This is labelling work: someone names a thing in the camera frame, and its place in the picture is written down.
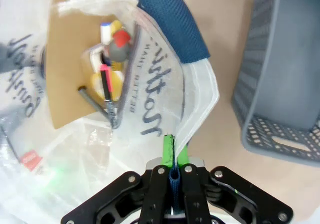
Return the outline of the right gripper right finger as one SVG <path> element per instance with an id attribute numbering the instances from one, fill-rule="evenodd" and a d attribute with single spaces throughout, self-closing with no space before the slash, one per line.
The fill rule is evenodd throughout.
<path id="1" fill-rule="evenodd" d="M 240 223 L 290 223 L 293 209 L 225 166 L 208 171 L 184 147 L 177 156 L 188 223 L 210 223 L 209 205 Z"/>

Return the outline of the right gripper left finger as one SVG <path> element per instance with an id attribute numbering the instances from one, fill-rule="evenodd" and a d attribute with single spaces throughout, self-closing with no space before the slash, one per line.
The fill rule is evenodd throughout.
<path id="1" fill-rule="evenodd" d="M 140 211 L 137 223 L 172 223 L 169 172 L 172 135 L 165 135 L 161 158 L 150 160 L 143 175 L 127 171 L 62 217 L 62 223 L 122 223 Z"/>

